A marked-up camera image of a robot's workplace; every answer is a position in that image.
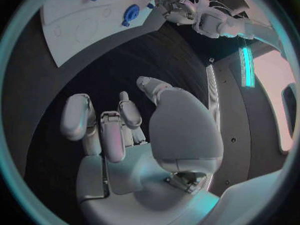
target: black floor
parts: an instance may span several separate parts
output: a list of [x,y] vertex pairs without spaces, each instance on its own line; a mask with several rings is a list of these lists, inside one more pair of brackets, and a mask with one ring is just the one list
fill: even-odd
[[84,151],[60,133],[60,119],[67,98],[89,94],[98,115],[115,110],[119,93],[129,93],[148,123],[154,104],[136,86],[139,76],[155,77],[193,93],[208,105],[206,70],[185,40],[168,24],[159,31],[134,39],[100,57],[79,73],[51,103],[31,142],[25,181],[37,197],[70,224],[85,220],[76,201],[76,175]]

